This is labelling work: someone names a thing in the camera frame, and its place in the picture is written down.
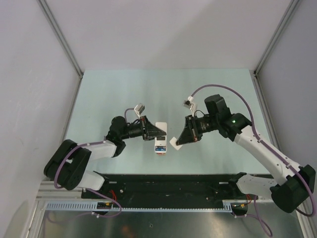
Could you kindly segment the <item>white remote control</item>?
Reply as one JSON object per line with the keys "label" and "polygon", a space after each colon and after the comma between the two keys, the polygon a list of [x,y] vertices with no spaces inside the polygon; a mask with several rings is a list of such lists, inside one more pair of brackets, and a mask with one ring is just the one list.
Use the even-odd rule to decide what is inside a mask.
{"label": "white remote control", "polygon": [[[167,123],[166,122],[156,122],[155,126],[162,129],[163,131],[165,131],[167,133]],[[156,137],[154,148],[156,146],[166,146],[167,147],[167,135]]]}

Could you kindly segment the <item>white battery cover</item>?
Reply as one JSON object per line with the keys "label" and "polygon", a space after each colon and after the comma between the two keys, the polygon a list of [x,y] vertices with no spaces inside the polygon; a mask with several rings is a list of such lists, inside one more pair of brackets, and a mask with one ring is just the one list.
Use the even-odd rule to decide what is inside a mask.
{"label": "white battery cover", "polygon": [[180,148],[183,146],[183,145],[177,145],[176,137],[172,137],[171,140],[169,141],[169,143],[177,151],[180,150]]}

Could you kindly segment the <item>blue battery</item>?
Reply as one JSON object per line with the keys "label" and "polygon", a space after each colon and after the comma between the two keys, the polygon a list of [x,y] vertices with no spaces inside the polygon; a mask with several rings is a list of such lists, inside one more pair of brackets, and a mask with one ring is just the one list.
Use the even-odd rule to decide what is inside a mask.
{"label": "blue battery", "polygon": [[155,147],[156,152],[165,152],[166,151],[166,146],[156,146]]}

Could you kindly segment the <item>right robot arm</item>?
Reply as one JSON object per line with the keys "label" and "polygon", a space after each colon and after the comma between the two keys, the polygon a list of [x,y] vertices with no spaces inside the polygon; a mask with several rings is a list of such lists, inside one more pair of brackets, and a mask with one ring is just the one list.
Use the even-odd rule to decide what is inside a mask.
{"label": "right robot arm", "polygon": [[247,150],[272,176],[268,179],[237,174],[228,187],[232,198],[240,199],[245,194],[271,198],[282,211],[292,213],[312,195],[316,178],[312,166],[301,166],[272,146],[244,115],[231,113],[219,94],[207,97],[204,103],[208,113],[200,118],[195,114],[186,116],[181,135],[172,138],[170,144],[179,150],[182,145],[200,141],[204,133],[217,130]]}

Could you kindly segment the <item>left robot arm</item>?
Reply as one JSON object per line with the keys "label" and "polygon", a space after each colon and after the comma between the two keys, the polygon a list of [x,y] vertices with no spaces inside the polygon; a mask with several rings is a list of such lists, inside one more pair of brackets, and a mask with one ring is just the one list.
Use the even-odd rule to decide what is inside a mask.
{"label": "left robot arm", "polygon": [[129,123],[124,117],[114,117],[108,134],[102,141],[77,144],[64,140],[44,168],[44,175],[54,181],[57,189],[91,189],[98,198],[109,194],[109,185],[105,176],[89,171],[90,161],[102,158],[115,158],[125,149],[126,139],[141,137],[151,141],[166,136],[166,132],[153,125],[146,116],[141,116],[135,123]]}

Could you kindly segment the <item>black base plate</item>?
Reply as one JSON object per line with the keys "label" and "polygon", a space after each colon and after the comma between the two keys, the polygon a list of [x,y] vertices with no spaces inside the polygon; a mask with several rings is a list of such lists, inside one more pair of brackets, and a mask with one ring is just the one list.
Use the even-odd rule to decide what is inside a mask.
{"label": "black base plate", "polygon": [[234,175],[104,175],[98,191],[115,195],[123,208],[210,209],[222,208],[224,200],[247,201],[233,184]]}

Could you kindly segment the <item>left aluminium frame post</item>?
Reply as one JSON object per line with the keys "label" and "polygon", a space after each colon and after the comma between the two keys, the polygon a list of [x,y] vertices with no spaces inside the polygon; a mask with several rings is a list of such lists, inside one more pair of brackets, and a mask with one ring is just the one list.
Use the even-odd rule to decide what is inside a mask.
{"label": "left aluminium frame post", "polygon": [[81,69],[59,23],[57,22],[54,13],[52,12],[49,4],[46,0],[36,0],[38,3],[41,11],[43,12],[44,17],[46,18],[48,24],[50,25],[53,33],[55,34],[61,48],[63,49],[66,57],[68,58],[71,66],[76,71],[76,74],[79,76],[80,79],[83,77],[83,70]]}

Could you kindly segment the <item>aluminium frame post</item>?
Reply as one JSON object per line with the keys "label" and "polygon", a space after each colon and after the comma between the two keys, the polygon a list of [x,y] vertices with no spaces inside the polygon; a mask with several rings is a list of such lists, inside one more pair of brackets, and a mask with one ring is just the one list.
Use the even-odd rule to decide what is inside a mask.
{"label": "aluminium frame post", "polygon": [[268,45],[266,46],[263,54],[260,57],[259,62],[257,63],[255,69],[253,70],[253,74],[257,76],[261,69],[263,68],[264,64],[266,63],[267,59],[269,58],[270,54],[272,53],[274,47],[278,43],[279,39],[281,38],[282,34],[286,30],[288,24],[290,23],[291,19],[293,18],[295,12],[297,11],[299,5],[301,4],[301,0],[291,0],[286,11],[284,12],[277,28],[275,29],[272,37]]}
{"label": "aluminium frame post", "polygon": [[76,74],[79,76],[80,79],[83,77],[83,70],[81,69],[59,23],[57,22],[54,13],[52,12],[49,4],[46,0],[36,0],[38,3],[41,11],[43,12],[44,17],[46,18],[48,24],[50,25],[53,33],[55,34],[61,48],[63,49],[66,57],[68,58],[71,66],[76,71]]}

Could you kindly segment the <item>right aluminium frame post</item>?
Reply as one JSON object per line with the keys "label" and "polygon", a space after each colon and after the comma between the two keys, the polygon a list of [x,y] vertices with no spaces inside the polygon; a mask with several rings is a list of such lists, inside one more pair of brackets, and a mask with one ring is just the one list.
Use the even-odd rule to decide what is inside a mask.
{"label": "right aluminium frame post", "polygon": [[295,12],[297,11],[299,5],[301,4],[301,0],[291,0],[286,11],[284,12],[277,28],[275,29],[272,37],[268,45],[266,46],[263,54],[260,57],[259,62],[257,63],[255,69],[253,70],[253,74],[257,76],[261,69],[263,68],[264,64],[266,63],[267,59],[269,58],[270,54],[272,53],[274,47],[278,43],[279,39],[281,38],[282,34],[286,30],[288,24],[290,23],[291,19],[293,18]]}

